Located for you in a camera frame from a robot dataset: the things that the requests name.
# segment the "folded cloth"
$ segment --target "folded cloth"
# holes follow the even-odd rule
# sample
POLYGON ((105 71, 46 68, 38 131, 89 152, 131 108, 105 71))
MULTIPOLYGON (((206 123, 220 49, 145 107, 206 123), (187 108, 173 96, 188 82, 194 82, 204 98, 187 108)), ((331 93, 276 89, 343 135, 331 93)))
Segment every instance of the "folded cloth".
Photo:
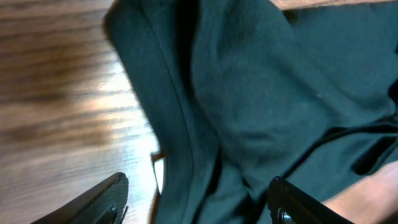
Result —
POLYGON ((363 125, 397 123, 397 12, 120 0, 109 37, 167 156, 155 222, 270 223, 273 176, 324 201, 398 160, 363 125), (342 127, 363 133, 314 147, 342 127))

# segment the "wooden surface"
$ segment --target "wooden surface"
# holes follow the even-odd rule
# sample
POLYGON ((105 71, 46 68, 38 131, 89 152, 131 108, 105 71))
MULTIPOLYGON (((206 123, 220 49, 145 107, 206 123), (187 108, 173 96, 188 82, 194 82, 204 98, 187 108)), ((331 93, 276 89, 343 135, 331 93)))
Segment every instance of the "wooden surface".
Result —
POLYGON ((101 28, 112 1, 0 0, 0 223, 30 223, 117 171, 126 223, 148 222, 158 145, 101 28))

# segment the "dark green fabric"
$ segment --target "dark green fabric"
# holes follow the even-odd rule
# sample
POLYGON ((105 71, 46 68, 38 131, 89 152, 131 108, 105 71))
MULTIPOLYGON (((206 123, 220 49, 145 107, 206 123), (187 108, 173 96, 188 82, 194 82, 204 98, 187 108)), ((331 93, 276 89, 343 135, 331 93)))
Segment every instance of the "dark green fabric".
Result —
MULTIPOLYGON (((156 223, 270 223, 273 176, 330 128, 396 112, 397 12, 120 0, 106 26, 167 155, 156 223)), ((326 200, 363 178, 353 166, 381 137, 329 142, 287 179, 326 200)), ((398 159, 391 143, 366 174, 398 159)))

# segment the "brown wood surface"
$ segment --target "brown wood surface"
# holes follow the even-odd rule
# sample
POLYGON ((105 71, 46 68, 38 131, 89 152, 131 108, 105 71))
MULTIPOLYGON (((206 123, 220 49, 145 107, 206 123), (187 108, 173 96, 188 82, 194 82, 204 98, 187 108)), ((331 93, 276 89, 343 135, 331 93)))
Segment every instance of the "brown wood surface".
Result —
POLYGON ((0 0, 0 223, 30 223, 117 171, 126 223, 148 222, 158 145, 103 34, 112 1, 0 0))

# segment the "fabric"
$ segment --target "fabric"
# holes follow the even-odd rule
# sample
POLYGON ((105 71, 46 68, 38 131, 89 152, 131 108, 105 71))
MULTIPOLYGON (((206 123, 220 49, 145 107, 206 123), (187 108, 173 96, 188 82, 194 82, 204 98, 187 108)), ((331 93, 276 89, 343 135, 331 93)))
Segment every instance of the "fabric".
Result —
POLYGON ((281 175, 324 201, 398 160, 398 2, 120 0, 109 36, 167 156, 156 223, 270 223, 281 175))

